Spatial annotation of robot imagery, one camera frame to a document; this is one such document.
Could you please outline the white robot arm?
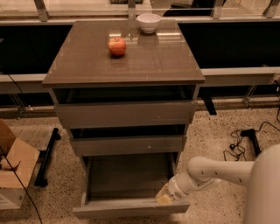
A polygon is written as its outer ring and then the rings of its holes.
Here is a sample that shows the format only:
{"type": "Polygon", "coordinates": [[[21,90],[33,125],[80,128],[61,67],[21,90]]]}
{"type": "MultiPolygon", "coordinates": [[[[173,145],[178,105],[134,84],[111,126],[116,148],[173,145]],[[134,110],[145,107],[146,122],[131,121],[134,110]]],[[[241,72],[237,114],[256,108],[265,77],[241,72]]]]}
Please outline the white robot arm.
{"type": "Polygon", "coordinates": [[[280,224],[280,145],[263,150],[254,161],[217,161],[193,157],[185,171],[173,176],[156,201],[170,205],[220,181],[245,186],[244,224],[280,224]]]}

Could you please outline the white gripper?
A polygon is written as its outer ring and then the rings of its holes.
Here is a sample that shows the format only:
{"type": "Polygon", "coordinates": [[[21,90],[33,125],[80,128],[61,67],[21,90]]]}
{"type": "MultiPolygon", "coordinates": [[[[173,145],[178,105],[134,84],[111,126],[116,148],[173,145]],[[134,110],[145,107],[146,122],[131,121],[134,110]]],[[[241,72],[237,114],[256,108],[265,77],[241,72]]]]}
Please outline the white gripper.
{"type": "Polygon", "coordinates": [[[198,191],[202,185],[202,181],[193,178],[188,172],[181,172],[162,187],[156,195],[156,201],[161,205],[171,204],[173,200],[182,200],[190,192],[198,191]]]}

